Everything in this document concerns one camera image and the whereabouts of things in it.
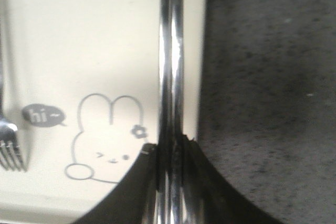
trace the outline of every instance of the speckled floor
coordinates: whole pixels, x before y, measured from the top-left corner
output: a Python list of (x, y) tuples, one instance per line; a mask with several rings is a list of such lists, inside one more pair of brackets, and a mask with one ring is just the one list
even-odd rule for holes
[(199, 143), (284, 223), (336, 223), (335, 3), (208, 0)]

